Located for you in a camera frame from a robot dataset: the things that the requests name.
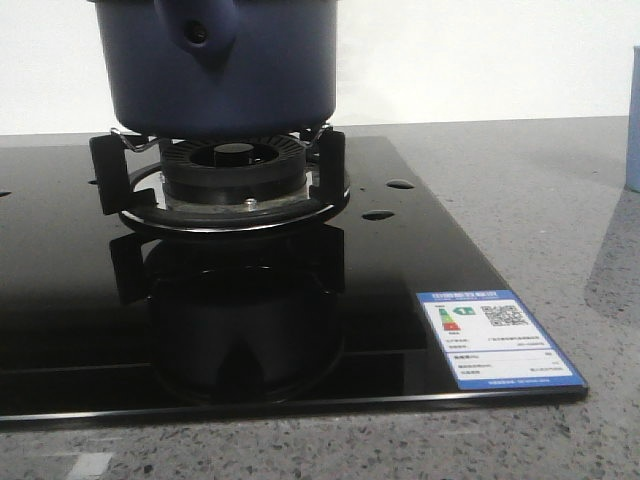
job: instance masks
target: gas burner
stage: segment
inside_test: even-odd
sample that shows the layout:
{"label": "gas burner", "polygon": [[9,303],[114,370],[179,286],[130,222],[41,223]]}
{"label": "gas burner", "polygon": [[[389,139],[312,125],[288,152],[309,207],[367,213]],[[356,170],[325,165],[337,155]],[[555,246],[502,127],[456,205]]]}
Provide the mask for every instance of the gas burner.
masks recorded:
{"label": "gas burner", "polygon": [[91,151],[105,214],[119,213],[133,230],[156,235],[212,234],[339,213],[349,197],[344,135],[327,129],[315,140],[163,140],[161,161],[130,176],[124,149],[138,150],[144,137],[95,137]]}

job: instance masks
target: qr code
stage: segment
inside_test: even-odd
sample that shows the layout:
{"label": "qr code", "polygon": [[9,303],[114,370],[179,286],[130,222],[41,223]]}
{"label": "qr code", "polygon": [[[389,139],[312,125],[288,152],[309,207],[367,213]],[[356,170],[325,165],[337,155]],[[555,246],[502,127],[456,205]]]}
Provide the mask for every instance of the qr code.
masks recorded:
{"label": "qr code", "polygon": [[497,307],[483,306],[482,311],[494,327],[527,325],[529,323],[522,313],[522,310],[515,305],[501,305]]}

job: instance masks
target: gas stove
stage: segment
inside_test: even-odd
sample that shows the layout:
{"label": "gas stove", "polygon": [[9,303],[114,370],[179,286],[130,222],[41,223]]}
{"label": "gas stove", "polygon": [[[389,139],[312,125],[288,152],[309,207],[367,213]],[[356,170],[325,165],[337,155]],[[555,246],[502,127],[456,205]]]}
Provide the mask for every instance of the gas stove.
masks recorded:
{"label": "gas stove", "polygon": [[[296,155],[295,142],[165,143],[177,172],[166,178],[157,152],[97,138],[99,193],[86,146],[0,150],[0,428],[585,397],[387,139],[324,147],[336,168],[307,158],[284,186],[223,185],[211,207],[199,185],[171,184],[185,152],[250,168],[274,150]],[[100,169],[125,156],[131,175]]]}

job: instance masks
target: blue pot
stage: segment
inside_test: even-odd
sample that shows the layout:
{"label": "blue pot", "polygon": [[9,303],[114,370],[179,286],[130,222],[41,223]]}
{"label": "blue pot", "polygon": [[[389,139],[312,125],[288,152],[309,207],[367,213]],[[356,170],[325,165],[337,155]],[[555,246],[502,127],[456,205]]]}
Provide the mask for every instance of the blue pot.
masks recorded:
{"label": "blue pot", "polygon": [[116,117],[167,138],[287,133],[335,110],[336,0],[92,0]]}

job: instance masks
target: black glass cooktop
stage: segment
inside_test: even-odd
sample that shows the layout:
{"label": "black glass cooktop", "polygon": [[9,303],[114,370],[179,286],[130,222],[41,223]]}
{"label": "black glass cooktop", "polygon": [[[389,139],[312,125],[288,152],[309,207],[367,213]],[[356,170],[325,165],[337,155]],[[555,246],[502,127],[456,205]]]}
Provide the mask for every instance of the black glass cooktop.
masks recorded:
{"label": "black glass cooktop", "polygon": [[347,167],[326,224],[178,241],[102,215],[88,147],[0,150],[3,425],[584,397],[461,388],[417,294],[508,285],[386,139],[349,139]]}

